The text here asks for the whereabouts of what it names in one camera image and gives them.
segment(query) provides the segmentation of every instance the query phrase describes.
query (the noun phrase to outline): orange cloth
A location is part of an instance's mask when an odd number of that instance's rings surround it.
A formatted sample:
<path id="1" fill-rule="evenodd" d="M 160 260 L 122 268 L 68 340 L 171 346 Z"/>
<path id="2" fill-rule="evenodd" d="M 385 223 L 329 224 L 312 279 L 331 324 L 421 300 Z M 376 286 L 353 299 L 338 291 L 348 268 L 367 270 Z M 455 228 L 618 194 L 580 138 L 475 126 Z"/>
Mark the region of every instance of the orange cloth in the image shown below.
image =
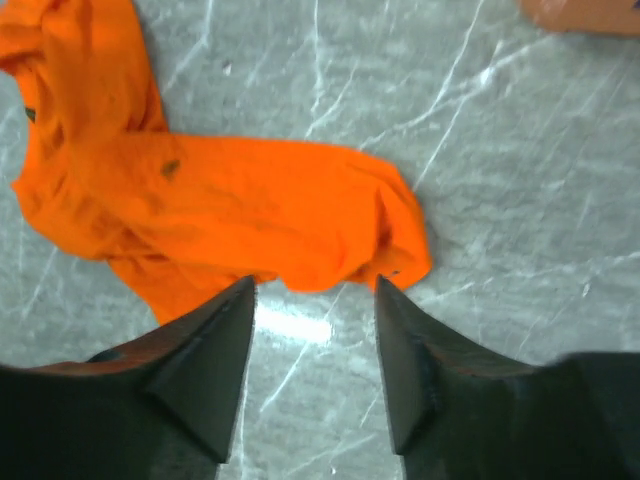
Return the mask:
<path id="1" fill-rule="evenodd" d="M 390 164 L 344 147 L 168 132 L 130 0 L 8 0 L 0 68 L 29 122 L 13 184 L 61 250 L 107 261 L 160 323 L 241 276 L 295 291 L 399 287 L 431 268 L 423 214 Z"/>

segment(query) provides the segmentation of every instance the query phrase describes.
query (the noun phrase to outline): floor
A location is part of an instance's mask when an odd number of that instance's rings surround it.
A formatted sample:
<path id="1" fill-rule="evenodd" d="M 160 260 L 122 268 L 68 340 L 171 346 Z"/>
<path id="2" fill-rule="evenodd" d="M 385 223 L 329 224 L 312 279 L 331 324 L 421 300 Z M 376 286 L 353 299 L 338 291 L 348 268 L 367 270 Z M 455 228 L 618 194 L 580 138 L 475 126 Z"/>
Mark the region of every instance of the floor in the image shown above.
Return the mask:
<path id="1" fill-rule="evenodd" d="M 178 131 L 306 138 L 394 162 L 436 267 L 409 295 L 512 357 L 640 349 L 640 43 L 547 35 L 514 0 L 139 0 Z M 154 326 L 103 265 L 21 219 L 26 118 L 0 77 L 0 362 L 85 359 Z M 220 479 L 400 479 L 372 297 L 260 288 Z"/>

